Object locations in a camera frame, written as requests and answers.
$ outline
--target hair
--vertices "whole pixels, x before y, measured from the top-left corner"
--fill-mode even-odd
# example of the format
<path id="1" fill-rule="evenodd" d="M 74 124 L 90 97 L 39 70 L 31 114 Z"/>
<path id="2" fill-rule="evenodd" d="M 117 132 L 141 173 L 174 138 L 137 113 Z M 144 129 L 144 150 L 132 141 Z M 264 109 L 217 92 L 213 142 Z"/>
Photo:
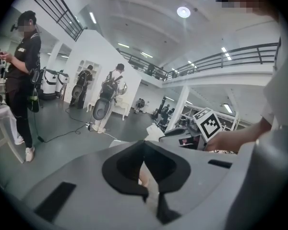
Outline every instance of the hair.
<path id="1" fill-rule="evenodd" d="M 123 64 L 121 64 L 121 63 L 119 63 L 118 65 L 117 65 L 117 67 L 116 67 L 116 70 L 121 70 L 121 71 L 123 71 L 125 69 L 125 66 L 123 65 Z"/>
<path id="2" fill-rule="evenodd" d="M 18 21 L 17 21 L 17 25 L 23 25 L 25 21 L 29 21 L 32 20 L 33 21 L 33 25 L 36 25 L 36 17 L 35 17 L 35 13 L 31 10 L 23 12 L 19 17 L 18 17 Z"/>

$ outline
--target floor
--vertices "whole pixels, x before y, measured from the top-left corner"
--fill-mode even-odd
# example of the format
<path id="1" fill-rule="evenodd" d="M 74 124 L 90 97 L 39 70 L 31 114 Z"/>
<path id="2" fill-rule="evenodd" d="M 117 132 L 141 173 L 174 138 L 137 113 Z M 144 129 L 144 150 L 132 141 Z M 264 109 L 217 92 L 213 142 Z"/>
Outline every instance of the floor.
<path id="1" fill-rule="evenodd" d="M 67 108 L 68 104 L 61 100 L 44 102 L 44 108 L 36 114 L 37 130 L 44 140 L 50 140 L 85 125 L 70 119 L 65 112 Z M 91 118 L 91 112 L 87 113 L 86 109 L 78 110 L 73 107 L 67 111 L 70 111 L 73 118 L 84 122 L 88 122 Z M 81 132 L 79 135 L 70 133 L 48 143 L 41 143 L 37 140 L 33 114 L 30 115 L 29 121 L 36 149 L 32 162 L 20 164 L 8 146 L 0 148 L 0 184 L 18 199 L 22 199 L 36 183 L 66 163 L 90 152 L 106 149 L 114 140 L 106 134 L 89 132 L 84 126 L 79 129 Z M 147 136 L 146 128 L 151 124 L 149 114 L 135 114 L 131 109 L 124 121 L 121 115 L 112 113 L 105 128 L 108 134 L 119 140 L 135 141 Z M 25 145 L 16 148 L 24 156 Z"/>

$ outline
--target black metal railing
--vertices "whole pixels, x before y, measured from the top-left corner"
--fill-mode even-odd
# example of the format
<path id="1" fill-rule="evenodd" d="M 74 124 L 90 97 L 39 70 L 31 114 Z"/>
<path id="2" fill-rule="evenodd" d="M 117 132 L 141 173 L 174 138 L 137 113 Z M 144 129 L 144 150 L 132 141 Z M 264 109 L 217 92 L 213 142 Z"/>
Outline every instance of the black metal railing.
<path id="1" fill-rule="evenodd" d="M 64 31 L 77 41 L 84 30 L 64 0 L 34 0 Z"/>
<path id="2" fill-rule="evenodd" d="M 168 73 L 166 80 L 193 74 L 202 70 L 245 64 L 274 63 L 278 43 L 237 48 L 196 60 Z"/>
<path id="3" fill-rule="evenodd" d="M 132 65 L 135 70 L 141 71 L 161 81 L 165 81 L 167 79 L 168 72 L 162 68 L 159 68 L 154 64 L 149 63 L 148 61 L 145 61 L 126 52 L 119 52 L 126 60 L 128 60 L 129 64 Z"/>

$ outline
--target ceiling light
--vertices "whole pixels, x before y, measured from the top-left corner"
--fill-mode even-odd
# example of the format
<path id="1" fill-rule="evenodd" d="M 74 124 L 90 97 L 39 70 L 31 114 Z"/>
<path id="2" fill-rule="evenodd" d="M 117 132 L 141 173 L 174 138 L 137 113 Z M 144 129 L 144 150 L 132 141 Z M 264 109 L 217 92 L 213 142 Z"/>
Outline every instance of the ceiling light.
<path id="1" fill-rule="evenodd" d="M 166 97 L 166 96 L 165 96 L 165 98 L 167 98 L 167 99 L 169 99 L 169 100 L 171 100 L 171 101 L 174 101 L 173 99 L 171 99 L 171 98 L 168 98 L 168 97 Z"/>
<path id="2" fill-rule="evenodd" d="M 188 18 L 190 16 L 191 12 L 186 7 L 179 7 L 177 9 L 177 14 L 182 18 Z"/>
<path id="3" fill-rule="evenodd" d="M 227 109 L 227 111 L 228 111 L 229 113 L 232 113 L 232 110 L 231 110 L 231 108 L 229 107 L 228 104 L 224 104 L 224 106 L 225 106 L 225 108 Z"/>
<path id="4" fill-rule="evenodd" d="M 94 15 L 93 15 L 93 13 L 92 13 L 92 12 L 90 12 L 90 16 L 91 16 L 91 18 L 92 18 L 92 21 L 94 22 L 94 24 L 97 24 L 97 22 L 96 22 L 96 20 L 95 20 L 95 17 L 94 17 Z"/>
<path id="5" fill-rule="evenodd" d="M 129 48 L 129 46 L 128 46 L 128 45 L 125 45 L 125 44 L 120 44 L 120 43 L 118 43 L 118 45 L 123 46 L 123 47 L 126 47 L 126 48 Z"/>
<path id="6" fill-rule="evenodd" d="M 150 57 L 150 58 L 153 58 L 152 56 L 150 56 L 150 55 L 147 54 L 147 53 L 142 52 L 142 54 L 143 54 L 143 55 L 146 55 L 146 56 L 148 56 L 148 57 Z"/>

